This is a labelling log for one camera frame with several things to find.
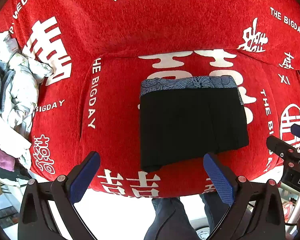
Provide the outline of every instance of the purple cloth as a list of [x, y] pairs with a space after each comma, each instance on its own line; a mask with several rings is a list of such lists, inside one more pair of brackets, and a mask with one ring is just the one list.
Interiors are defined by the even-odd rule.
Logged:
[[14, 171], [15, 158], [0, 150], [0, 168]]

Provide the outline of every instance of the gray pants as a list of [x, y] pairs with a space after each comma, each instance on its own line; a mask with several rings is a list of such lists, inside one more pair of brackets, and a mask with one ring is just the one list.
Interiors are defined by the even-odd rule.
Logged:
[[[222, 202], [217, 192], [201, 194], [200, 197], [212, 232], [229, 206]], [[152, 204], [156, 216], [144, 240], [199, 240], [179, 198], [154, 198]], [[250, 215], [248, 210], [242, 218], [242, 233], [248, 226]]]

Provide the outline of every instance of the pile of clothes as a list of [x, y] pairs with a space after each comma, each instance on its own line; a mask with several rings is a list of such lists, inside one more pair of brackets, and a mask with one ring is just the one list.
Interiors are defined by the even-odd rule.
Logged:
[[17, 167], [20, 170], [20, 164], [31, 167], [31, 143], [27, 139], [39, 85], [52, 73], [49, 65], [24, 57], [8, 31], [0, 33], [0, 171], [6, 174]]

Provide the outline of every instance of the black cable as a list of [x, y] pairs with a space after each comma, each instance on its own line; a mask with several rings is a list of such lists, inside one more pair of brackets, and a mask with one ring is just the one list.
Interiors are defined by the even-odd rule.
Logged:
[[297, 224], [290, 224], [290, 223], [285, 223], [286, 226], [290, 226], [290, 227], [294, 227], [296, 226]]

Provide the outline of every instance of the screw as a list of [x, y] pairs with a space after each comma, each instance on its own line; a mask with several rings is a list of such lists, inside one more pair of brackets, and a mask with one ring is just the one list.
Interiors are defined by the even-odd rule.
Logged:
[[32, 185], [32, 184], [34, 184], [34, 182], [35, 182], [35, 179], [29, 179], [28, 184]]
[[244, 176], [239, 176], [239, 177], [238, 177], [238, 181], [240, 181], [240, 182], [246, 182], [247, 179], [246, 179], [246, 177], [244, 177]]
[[57, 180], [60, 181], [60, 182], [64, 181], [65, 179], [66, 179], [66, 176], [65, 176], [65, 175], [60, 175], [60, 176], [57, 178]]
[[271, 186], [274, 186], [274, 185], [276, 185], [277, 183], [276, 183], [273, 179], [270, 179], [270, 180], [269, 180], [269, 184], [270, 184]]

